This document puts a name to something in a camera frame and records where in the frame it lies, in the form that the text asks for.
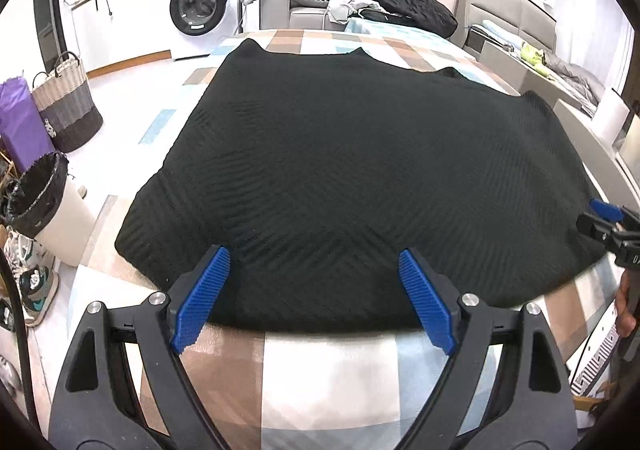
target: washing machine door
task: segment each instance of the washing machine door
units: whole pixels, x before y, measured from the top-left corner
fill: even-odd
[[[174,26],[186,35],[200,36],[214,29],[225,16],[226,0],[171,0]]]

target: human hand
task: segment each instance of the human hand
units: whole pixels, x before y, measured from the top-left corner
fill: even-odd
[[[632,311],[626,308],[626,302],[629,294],[629,284],[632,278],[640,279],[640,272],[625,270],[620,279],[620,286],[616,291],[615,306],[618,312],[616,318],[616,331],[618,336],[622,338],[628,337],[632,331],[636,328],[638,320],[633,315]]]

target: white cabinet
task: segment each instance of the white cabinet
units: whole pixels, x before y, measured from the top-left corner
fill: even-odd
[[[127,0],[126,28],[131,40],[129,58],[169,49],[169,0]]]
[[[109,64],[111,22],[106,0],[89,0],[75,8],[72,17],[85,70]]]
[[[89,0],[72,14],[87,71],[169,49],[169,0]]]

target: washing machine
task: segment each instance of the washing machine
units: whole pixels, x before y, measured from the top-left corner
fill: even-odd
[[[173,59],[210,54],[238,32],[240,0],[169,0]]]

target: metal screw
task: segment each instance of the metal screw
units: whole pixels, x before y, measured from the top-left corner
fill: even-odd
[[[86,311],[92,315],[100,311],[100,309],[102,309],[102,304],[96,300],[87,306]]]
[[[480,299],[473,293],[465,293],[462,296],[462,303],[464,305],[468,305],[469,307],[473,307],[480,303]]]
[[[155,293],[149,295],[149,302],[151,302],[152,305],[163,304],[165,300],[166,295],[162,291],[156,291]]]
[[[539,315],[541,311],[542,311],[542,309],[540,309],[540,306],[538,304],[536,304],[535,302],[529,302],[527,304],[527,312],[529,314]]]

